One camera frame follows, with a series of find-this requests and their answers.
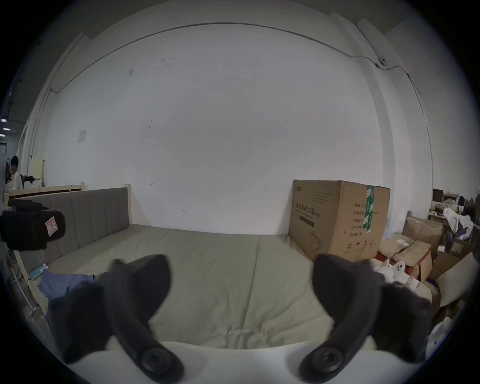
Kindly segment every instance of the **white pillow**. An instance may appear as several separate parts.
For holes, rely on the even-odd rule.
[[[475,282],[480,265],[469,253],[457,264],[455,264],[448,271],[440,275],[436,282],[440,289],[440,306],[444,307],[447,304],[457,300]]]

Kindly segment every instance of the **storage clutter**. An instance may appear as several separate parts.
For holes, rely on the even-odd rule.
[[[385,265],[405,263],[413,291],[432,303],[433,323],[455,320],[479,270],[480,199],[433,190],[425,218],[409,214],[401,234],[383,239],[389,199],[384,187],[295,180],[288,234],[311,260],[322,253],[368,259],[385,276]]]

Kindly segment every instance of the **ceiling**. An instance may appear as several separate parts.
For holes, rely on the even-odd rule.
[[[69,6],[38,43],[25,61],[13,93],[9,121],[3,125],[11,128],[9,142],[15,147],[22,128],[36,98],[60,55],[83,32],[90,39],[136,12],[165,0],[78,0]],[[293,2],[320,11],[336,12],[357,23],[367,19],[381,32],[386,33],[405,20],[413,11],[400,0],[293,0]]]

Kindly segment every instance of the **blue cloth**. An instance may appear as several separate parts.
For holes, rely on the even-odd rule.
[[[84,281],[93,283],[94,278],[94,275],[57,275],[45,270],[42,272],[42,281],[38,283],[38,289],[47,297],[48,301],[52,301],[65,296],[69,291]]]

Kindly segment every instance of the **wooden bed frame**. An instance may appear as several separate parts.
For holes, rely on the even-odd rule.
[[[3,201],[5,204],[10,205],[10,199],[17,199],[19,197],[28,197],[36,195],[45,195],[50,193],[59,193],[59,192],[73,192],[73,191],[84,191],[85,183],[78,185],[61,185],[58,187],[39,187],[39,188],[28,188],[20,189],[17,191],[8,191],[3,194]]]

